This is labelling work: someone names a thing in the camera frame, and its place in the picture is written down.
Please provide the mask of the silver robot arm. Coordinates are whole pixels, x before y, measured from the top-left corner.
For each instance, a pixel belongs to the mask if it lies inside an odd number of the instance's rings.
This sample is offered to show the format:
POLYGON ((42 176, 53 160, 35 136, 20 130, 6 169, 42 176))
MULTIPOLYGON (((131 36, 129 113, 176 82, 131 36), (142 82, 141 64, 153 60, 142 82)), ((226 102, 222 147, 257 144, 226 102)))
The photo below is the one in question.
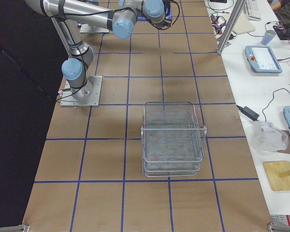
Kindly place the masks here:
POLYGON ((116 10, 87 0, 28 0, 26 4, 46 19, 52 19, 67 46, 69 58, 61 70, 69 88, 57 99, 66 107, 99 105, 102 77, 87 75, 94 50, 83 41, 77 28, 79 23, 107 29, 120 39, 131 36, 139 17, 160 30, 172 24, 167 17, 170 11, 161 0, 121 0, 116 10))

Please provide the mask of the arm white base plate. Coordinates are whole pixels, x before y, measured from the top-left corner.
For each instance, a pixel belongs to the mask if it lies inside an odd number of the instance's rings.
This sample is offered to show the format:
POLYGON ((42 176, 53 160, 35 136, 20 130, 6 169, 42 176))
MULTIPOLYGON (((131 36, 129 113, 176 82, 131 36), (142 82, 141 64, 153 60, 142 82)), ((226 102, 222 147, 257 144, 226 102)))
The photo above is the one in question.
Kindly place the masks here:
POLYGON ((87 84, 77 92, 77 89, 73 89, 71 92, 70 85, 66 81, 65 88, 67 91, 63 91, 60 95, 61 107, 86 107, 86 106, 99 106, 101 87, 102 87, 102 75, 88 76, 87 84))

